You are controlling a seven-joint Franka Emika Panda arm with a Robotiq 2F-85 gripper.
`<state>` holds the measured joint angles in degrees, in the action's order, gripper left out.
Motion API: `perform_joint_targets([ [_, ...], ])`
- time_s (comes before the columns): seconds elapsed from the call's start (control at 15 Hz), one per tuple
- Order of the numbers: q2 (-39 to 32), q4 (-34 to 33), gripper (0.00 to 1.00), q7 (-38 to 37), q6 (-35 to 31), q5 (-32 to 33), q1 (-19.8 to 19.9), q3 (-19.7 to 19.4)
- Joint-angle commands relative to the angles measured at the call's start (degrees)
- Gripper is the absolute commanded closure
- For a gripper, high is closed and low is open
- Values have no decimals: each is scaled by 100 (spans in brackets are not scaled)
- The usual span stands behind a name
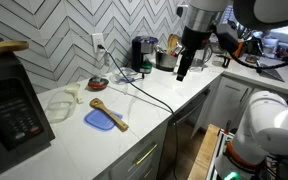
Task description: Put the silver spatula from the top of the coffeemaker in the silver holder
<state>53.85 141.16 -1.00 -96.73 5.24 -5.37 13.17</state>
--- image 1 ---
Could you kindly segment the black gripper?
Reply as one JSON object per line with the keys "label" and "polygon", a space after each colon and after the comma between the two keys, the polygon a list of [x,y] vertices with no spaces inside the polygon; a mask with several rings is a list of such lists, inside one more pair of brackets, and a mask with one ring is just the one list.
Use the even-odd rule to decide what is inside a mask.
{"label": "black gripper", "polygon": [[191,67],[195,52],[202,50],[209,42],[211,33],[191,30],[184,28],[181,43],[185,47],[181,57],[180,66],[177,70],[177,81],[182,81],[186,76],[187,70]]}

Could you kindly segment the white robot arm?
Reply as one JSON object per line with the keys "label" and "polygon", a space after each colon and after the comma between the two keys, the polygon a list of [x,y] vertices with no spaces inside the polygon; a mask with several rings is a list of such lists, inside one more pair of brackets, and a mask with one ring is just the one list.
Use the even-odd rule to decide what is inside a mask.
{"label": "white robot arm", "polygon": [[[237,50],[237,33],[217,22],[227,4],[228,0],[189,0],[179,81],[186,76],[195,52],[206,46],[212,34],[229,54]],[[234,0],[233,12],[239,23],[252,30],[288,25],[288,0]],[[259,91],[249,99],[234,138],[216,157],[215,169],[222,179],[250,180],[263,168],[269,154],[288,155],[288,104],[275,93]]]}

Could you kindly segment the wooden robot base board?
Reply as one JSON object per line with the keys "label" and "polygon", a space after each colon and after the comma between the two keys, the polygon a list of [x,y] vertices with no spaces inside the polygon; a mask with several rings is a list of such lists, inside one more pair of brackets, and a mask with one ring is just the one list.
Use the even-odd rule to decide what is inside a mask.
{"label": "wooden robot base board", "polygon": [[209,124],[188,180],[206,180],[220,128]]}

